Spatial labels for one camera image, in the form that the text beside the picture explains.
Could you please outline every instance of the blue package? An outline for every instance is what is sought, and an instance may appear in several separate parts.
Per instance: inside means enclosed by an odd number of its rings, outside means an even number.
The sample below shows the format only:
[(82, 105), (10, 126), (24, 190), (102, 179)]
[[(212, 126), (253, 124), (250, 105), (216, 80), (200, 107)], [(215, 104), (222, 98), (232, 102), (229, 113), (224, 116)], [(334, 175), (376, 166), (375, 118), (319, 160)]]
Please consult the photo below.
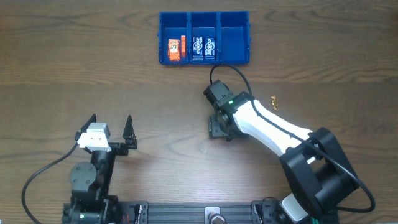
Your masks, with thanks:
[(193, 37), (193, 59), (203, 60), (203, 37)]
[(215, 59), (216, 42), (214, 38), (206, 38), (205, 59)]

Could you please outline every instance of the orange box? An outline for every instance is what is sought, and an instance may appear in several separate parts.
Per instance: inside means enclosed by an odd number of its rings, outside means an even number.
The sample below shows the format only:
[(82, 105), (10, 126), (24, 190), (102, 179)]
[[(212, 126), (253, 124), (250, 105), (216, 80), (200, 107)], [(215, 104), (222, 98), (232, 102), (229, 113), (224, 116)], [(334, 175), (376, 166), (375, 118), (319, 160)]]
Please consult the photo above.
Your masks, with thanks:
[(169, 47), (167, 49), (167, 56), (170, 61), (180, 60), (180, 40), (169, 39)]
[(184, 35), (181, 36), (181, 54), (183, 57), (187, 56), (187, 42)]

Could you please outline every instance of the wood grain surface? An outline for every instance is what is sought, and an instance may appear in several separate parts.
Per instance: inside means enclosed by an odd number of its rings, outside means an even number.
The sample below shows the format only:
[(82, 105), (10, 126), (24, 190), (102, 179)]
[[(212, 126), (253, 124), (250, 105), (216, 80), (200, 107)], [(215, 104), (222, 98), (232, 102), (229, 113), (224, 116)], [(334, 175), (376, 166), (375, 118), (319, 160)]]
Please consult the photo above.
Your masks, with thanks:
[[(208, 140), (210, 67), (159, 64), (159, 11), (248, 10), (254, 95), (304, 128), (330, 129), (374, 194), (342, 223), (398, 221), (398, 2), (393, 0), (0, 0), (0, 220), (32, 223), (21, 190), (73, 146), (96, 113), (139, 149), (115, 163), (111, 194), (148, 202), (250, 202), (290, 193), (277, 156), (253, 138)], [(217, 78), (246, 87), (227, 68)], [(77, 150), (39, 175), (27, 203), (60, 223)], [(361, 190), (342, 204), (367, 207)]]

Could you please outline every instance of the blue box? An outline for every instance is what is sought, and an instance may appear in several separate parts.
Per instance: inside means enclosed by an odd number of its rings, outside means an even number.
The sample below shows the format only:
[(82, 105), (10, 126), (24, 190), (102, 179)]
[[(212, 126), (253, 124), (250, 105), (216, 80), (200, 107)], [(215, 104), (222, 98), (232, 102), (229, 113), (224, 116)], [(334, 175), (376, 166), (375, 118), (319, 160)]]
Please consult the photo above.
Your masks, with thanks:
[[(187, 56), (181, 57), (181, 61), (171, 62), (167, 56), (168, 41), (181, 39), (181, 35), (186, 36)], [(250, 61), (248, 11), (160, 12), (158, 36), (159, 62), (162, 65), (245, 64)], [(212, 38), (215, 41), (214, 58), (195, 60), (193, 37)]]
[(203, 37), (193, 37), (192, 60), (203, 60)]
[(205, 38), (205, 59), (214, 60), (216, 57), (216, 42), (214, 38), (208, 37)]

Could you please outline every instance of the blue tray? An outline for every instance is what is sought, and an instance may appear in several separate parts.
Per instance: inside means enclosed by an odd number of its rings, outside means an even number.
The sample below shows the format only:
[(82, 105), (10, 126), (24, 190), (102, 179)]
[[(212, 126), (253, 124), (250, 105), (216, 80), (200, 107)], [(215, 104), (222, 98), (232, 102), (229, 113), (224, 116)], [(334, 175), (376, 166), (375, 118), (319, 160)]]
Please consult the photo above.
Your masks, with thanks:
[[(187, 56), (171, 62), (167, 56), (169, 39), (187, 40)], [(218, 63), (244, 64), (250, 61), (250, 23), (248, 11), (233, 12), (160, 12), (159, 62), (162, 65)], [(192, 60), (193, 37), (212, 37), (216, 42), (215, 59)]]

